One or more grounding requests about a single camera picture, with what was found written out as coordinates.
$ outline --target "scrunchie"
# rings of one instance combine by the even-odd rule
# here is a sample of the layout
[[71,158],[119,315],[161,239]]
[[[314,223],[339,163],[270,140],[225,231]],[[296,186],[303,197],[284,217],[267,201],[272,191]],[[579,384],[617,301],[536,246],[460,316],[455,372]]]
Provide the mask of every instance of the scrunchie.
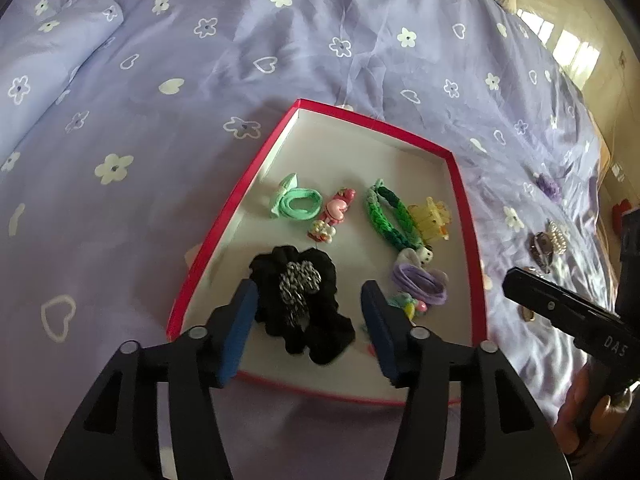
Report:
[[[282,301],[280,281],[289,262],[310,262],[320,274],[318,291],[303,294],[309,323],[302,329],[290,321],[290,306]],[[258,286],[255,320],[264,323],[267,334],[283,337],[289,354],[301,354],[309,347],[309,357],[318,365],[333,361],[355,339],[351,319],[338,314],[335,301],[335,266],[329,256],[315,248],[302,253],[295,247],[276,247],[270,254],[258,254],[249,265],[250,278]]]
[[427,305],[441,305],[447,301],[445,284],[431,273],[412,264],[395,264],[391,280],[404,292]]

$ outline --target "silver chain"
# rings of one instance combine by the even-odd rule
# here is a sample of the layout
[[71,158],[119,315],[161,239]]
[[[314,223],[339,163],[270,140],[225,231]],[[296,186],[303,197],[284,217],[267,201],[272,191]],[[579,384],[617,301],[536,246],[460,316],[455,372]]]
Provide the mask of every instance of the silver chain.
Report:
[[308,315],[304,295],[318,292],[321,281],[320,273],[310,261],[287,264],[287,270],[280,275],[280,298],[289,307],[287,322],[291,326]]

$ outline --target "black scrunchie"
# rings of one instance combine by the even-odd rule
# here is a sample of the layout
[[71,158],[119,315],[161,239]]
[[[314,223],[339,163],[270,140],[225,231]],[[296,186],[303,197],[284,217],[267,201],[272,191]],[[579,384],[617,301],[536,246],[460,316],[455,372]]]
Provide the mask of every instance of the black scrunchie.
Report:
[[[309,311],[306,330],[288,322],[289,307],[280,297],[280,277],[286,272],[287,263],[308,261],[321,277],[319,290],[304,294]],[[309,357],[319,365],[333,361],[355,339],[351,319],[338,314],[335,301],[335,266],[328,254],[318,249],[299,253],[295,247],[276,247],[270,254],[258,254],[249,265],[251,279],[258,286],[258,310],[255,320],[264,323],[265,332],[283,337],[285,349],[290,354],[301,354],[309,347]]]

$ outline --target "pillow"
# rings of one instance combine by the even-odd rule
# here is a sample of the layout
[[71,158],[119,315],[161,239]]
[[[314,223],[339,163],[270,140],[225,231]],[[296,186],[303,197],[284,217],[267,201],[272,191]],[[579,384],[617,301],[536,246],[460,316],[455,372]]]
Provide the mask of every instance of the pillow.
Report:
[[121,23],[114,0],[77,0],[0,50],[0,161]]

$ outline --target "purple scrunchie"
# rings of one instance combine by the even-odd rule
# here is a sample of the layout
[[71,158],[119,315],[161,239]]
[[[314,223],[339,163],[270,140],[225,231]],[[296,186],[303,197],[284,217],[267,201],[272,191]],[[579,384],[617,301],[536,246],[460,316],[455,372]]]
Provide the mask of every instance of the purple scrunchie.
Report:
[[426,270],[412,264],[395,264],[391,280],[404,292],[427,305],[441,305],[447,301],[447,289],[440,280]]

